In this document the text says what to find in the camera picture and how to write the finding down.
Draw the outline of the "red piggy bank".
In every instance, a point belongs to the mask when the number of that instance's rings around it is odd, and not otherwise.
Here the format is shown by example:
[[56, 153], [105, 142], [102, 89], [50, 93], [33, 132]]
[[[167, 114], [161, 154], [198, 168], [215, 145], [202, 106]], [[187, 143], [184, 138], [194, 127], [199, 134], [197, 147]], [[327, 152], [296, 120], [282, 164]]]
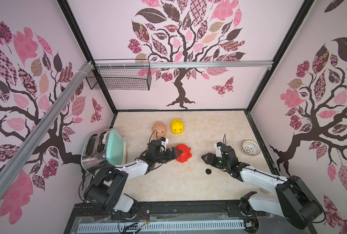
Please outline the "red piggy bank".
[[188, 159], [192, 157], [191, 148], [188, 147], [187, 145], [179, 144], [176, 146], [176, 149], [182, 151], [182, 154], [176, 159], [176, 161], [180, 163], [184, 163], [184, 162], [187, 162]]

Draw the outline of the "yellow piggy bank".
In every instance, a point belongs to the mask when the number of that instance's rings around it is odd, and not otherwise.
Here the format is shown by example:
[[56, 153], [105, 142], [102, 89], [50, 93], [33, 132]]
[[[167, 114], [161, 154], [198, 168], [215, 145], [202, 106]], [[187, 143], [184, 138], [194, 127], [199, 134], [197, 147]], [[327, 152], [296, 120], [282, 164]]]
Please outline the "yellow piggy bank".
[[174, 119], [170, 124], [170, 129], [173, 134], [182, 134], [184, 131], [184, 123], [179, 119]]

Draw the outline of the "pink piggy bank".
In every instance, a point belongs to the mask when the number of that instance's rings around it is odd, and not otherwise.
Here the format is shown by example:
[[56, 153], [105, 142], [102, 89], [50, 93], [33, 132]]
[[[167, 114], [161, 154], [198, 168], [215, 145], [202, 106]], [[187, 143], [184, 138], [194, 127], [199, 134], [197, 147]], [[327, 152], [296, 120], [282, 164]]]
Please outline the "pink piggy bank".
[[167, 135], [167, 127], [161, 121], [157, 121], [152, 126], [152, 131], [153, 131], [153, 136], [156, 137], [156, 138], [165, 137]]

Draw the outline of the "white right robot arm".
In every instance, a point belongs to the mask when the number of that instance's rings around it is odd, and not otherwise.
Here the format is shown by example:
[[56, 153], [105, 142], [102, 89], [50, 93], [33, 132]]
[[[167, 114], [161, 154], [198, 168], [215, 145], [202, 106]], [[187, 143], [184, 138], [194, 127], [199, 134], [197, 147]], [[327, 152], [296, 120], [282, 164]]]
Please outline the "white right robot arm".
[[325, 211], [305, 182], [298, 176], [277, 176], [260, 171], [241, 162], [231, 146], [215, 144], [216, 152], [202, 155], [209, 166], [228, 173], [241, 182], [255, 185], [270, 193], [269, 196], [248, 192], [240, 199], [239, 209], [250, 217], [257, 212], [284, 217], [292, 226], [303, 230]]

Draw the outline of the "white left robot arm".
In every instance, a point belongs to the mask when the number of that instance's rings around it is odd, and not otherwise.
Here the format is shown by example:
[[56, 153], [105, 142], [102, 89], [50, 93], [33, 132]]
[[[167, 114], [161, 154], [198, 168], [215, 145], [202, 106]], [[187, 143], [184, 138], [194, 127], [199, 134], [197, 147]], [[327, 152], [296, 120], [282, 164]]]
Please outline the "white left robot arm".
[[121, 212], [133, 217], [137, 212], [138, 202], [123, 192], [127, 181], [146, 175], [156, 169], [156, 164], [166, 164], [178, 159], [183, 151], [176, 147], [166, 148], [166, 139], [152, 140], [134, 162], [120, 166], [106, 163], [96, 167], [91, 174], [83, 201], [89, 202], [102, 212]]

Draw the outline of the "white sink strainer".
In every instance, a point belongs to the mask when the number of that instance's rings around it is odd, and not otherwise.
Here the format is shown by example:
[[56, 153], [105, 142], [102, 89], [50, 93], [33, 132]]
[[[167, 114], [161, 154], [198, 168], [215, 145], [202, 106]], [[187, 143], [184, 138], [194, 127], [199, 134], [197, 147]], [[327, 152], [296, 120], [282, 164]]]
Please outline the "white sink strainer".
[[259, 145], [252, 140], [245, 140], [242, 143], [242, 149], [250, 156], [257, 156], [261, 152]]

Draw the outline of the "mint green chrome toaster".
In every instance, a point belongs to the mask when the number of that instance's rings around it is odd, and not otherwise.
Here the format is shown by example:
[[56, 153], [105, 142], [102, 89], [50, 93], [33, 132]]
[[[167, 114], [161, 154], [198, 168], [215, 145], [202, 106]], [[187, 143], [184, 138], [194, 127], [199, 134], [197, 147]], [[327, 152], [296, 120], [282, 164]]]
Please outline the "mint green chrome toaster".
[[123, 165], [127, 158], [127, 140], [115, 129], [92, 133], [86, 140], [81, 155], [81, 166], [88, 172], [109, 163]]

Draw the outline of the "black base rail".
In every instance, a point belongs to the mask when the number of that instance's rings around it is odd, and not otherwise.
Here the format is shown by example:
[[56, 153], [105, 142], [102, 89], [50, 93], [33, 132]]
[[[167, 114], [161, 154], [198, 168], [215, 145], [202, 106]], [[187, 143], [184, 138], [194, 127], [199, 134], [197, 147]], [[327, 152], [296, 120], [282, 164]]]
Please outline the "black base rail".
[[[76, 204], [65, 227], [64, 233], [76, 234], [80, 224], [94, 223], [126, 223], [126, 222], [157, 222], [157, 221], [199, 221], [199, 220], [242, 220], [245, 222], [245, 234], [255, 234], [259, 229], [259, 219], [266, 217], [265, 212], [244, 216], [239, 209], [239, 200], [213, 200], [213, 201], [164, 201], [164, 202], [139, 202], [137, 212], [133, 217], [117, 211], [111, 213], [100, 212], [88, 204]], [[179, 233], [210, 233], [212, 231], [180, 231], [177, 233], [165, 231], [165, 234]], [[163, 234], [144, 232], [140, 234]]]

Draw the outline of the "aluminium rail back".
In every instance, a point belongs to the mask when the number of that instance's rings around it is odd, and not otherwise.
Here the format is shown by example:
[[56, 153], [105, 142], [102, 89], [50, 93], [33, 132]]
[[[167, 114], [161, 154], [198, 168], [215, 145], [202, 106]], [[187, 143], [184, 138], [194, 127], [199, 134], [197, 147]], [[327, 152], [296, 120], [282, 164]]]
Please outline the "aluminium rail back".
[[220, 67], [269, 67], [273, 65], [273, 61], [268, 60], [253, 60], [253, 61], [209, 61], [209, 62], [142, 62], [142, 63], [96, 63], [97, 68], [151, 68], [151, 69], [166, 69], [166, 68], [220, 68]]

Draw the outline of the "aluminium rail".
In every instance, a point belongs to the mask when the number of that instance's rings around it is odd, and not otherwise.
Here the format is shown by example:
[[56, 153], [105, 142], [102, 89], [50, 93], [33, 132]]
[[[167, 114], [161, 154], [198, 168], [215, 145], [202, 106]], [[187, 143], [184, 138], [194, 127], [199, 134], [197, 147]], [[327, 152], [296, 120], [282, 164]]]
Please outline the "aluminium rail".
[[66, 86], [65, 90], [62, 91], [58, 99], [54, 101], [54, 104], [50, 106], [49, 111], [39, 121], [33, 132], [28, 135], [28, 138], [23, 141], [15, 155], [3, 167], [0, 172], [0, 200], [42, 141], [49, 128], [53, 125], [65, 104], [70, 100], [80, 83], [86, 78], [86, 75], [94, 68], [95, 65], [91, 61], [81, 66]]
[[253, 60], [253, 61], [209, 61], [209, 62], [142, 62], [142, 63], [96, 63], [97, 68], [151, 68], [151, 69], [166, 69], [166, 68], [220, 68], [220, 67], [269, 67], [273, 65], [273, 61], [268, 60]]

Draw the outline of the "aluminium rail left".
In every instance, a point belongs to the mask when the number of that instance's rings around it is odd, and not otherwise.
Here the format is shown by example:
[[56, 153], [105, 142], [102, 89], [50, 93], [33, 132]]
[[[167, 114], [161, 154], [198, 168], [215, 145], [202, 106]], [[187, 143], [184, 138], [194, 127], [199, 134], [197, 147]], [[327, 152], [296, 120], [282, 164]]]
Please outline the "aluminium rail left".
[[50, 106], [49, 111], [39, 121], [33, 132], [28, 135], [28, 138], [23, 141], [15, 155], [3, 167], [0, 172], [0, 200], [42, 141], [49, 128], [53, 125], [65, 104], [70, 100], [80, 83], [86, 78], [86, 75], [94, 68], [95, 65], [91, 61], [81, 66], [66, 86], [65, 90], [62, 91], [58, 99], [54, 101], [54, 104]]

